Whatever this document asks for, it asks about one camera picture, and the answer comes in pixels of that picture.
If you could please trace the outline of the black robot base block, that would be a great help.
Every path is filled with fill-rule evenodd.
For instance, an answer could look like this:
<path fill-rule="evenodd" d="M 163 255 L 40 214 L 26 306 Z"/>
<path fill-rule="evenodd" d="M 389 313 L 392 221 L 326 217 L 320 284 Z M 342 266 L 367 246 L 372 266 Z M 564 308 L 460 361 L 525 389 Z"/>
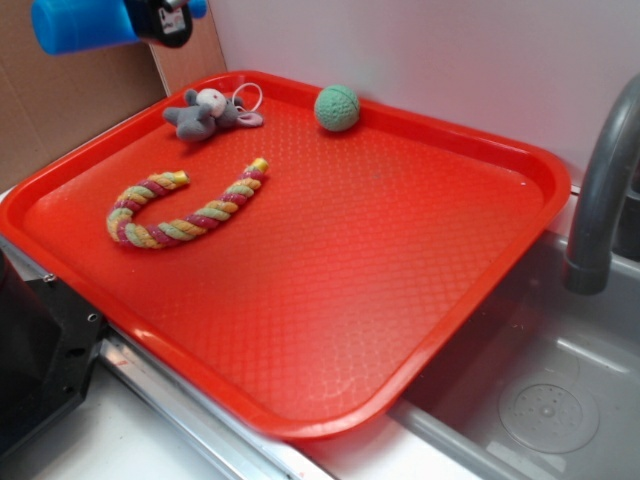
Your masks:
<path fill-rule="evenodd" d="M 62 280 L 24 280 L 1 256 L 1 458 L 86 398 L 104 315 Z"/>

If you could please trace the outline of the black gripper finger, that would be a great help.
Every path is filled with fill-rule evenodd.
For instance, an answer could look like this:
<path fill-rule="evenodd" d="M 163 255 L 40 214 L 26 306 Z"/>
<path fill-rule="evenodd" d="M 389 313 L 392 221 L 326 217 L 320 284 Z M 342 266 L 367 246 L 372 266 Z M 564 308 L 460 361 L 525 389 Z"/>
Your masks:
<path fill-rule="evenodd" d="M 137 38 L 172 49 L 183 47 L 193 33 L 188 1 L 126 0 L 126 12 Z"/>

